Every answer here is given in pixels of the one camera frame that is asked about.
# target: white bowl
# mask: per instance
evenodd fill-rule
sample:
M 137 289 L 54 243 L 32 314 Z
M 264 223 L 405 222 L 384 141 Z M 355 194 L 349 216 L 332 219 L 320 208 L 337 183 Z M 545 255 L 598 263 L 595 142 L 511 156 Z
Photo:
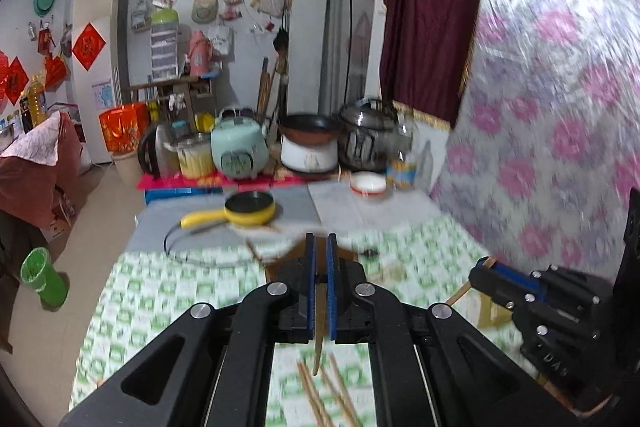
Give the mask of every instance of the white bowl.
M 365 198 L 383 196 L 386 193 L 386 178 L 375 172 L 354 172 L 351 175 L 351 190 Z

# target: pressure cooker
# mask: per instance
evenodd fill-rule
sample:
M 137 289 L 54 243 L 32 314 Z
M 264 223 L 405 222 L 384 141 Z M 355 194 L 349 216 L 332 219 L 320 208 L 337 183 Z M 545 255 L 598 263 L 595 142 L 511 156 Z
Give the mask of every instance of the pressure cooker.
M 398 123 L 398 112 L 393 103 L 362 98 L 341 108 L 340 120 L 340 164 L 351 171 L 384 171 Z

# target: mint green rice cooker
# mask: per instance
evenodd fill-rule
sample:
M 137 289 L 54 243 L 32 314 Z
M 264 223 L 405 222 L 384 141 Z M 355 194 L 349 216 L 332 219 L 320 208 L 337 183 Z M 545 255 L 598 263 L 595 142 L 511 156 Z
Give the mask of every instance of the mint green rice cooker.
M 227 178 L 255 178 L 269 161 L 267 128 L 252 118 L 227 118 L 211 131 L 211 155 Z

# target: green checkered tablecloth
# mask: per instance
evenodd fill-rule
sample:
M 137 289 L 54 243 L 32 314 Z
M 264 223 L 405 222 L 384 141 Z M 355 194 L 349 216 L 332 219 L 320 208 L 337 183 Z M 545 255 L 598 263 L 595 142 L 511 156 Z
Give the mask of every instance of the green checkered tablecloth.
M 487 251 L 450 216 L 421 225 L 392 230 L 367 230 L 338 237 L 355 251 L 374 248 L 376 259 L 362 259 L 367 278 L 388 288 L 402 302 L 426 308 L 449 298 L 465 281 L 476 261 Z M 293 240 L 258 245 L 266 258 L 285 253 Z M 172 261 L 164 253 L 126 252 L 114 264 L 91 319 L 77 361 L 69 409 L 96 389 L 158 333 L 194 303 L 220 308 L 241 301 L 265 283 L 264 273 L 246 247 L 190 251 L 190 263 Z M 468 294 L 455 308 L 476 322 L 479 299 Z M 528 371 L 518 353 L 519 332 L 508 325 L 483 331 Z M 323 358 L 335 354 L 356 411 L 365 426 L 376 424 L 367 346 L 324 344 Z M 315 425 L 312 410 L 296 368 L 296 360 L 311 365 L 313 344 L 276 346 L 268 401 L 268 427 Z M 336 426 L 346 426 L 337 404 L 319 377 L 314 379 Z

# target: maroon curtain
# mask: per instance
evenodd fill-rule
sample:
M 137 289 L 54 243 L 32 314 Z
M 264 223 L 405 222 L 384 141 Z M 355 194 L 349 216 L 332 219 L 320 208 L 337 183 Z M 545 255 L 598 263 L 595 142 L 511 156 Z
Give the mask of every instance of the maroon curtain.
M 455 124 L 479 1 L 385 0 L 384 99 Z

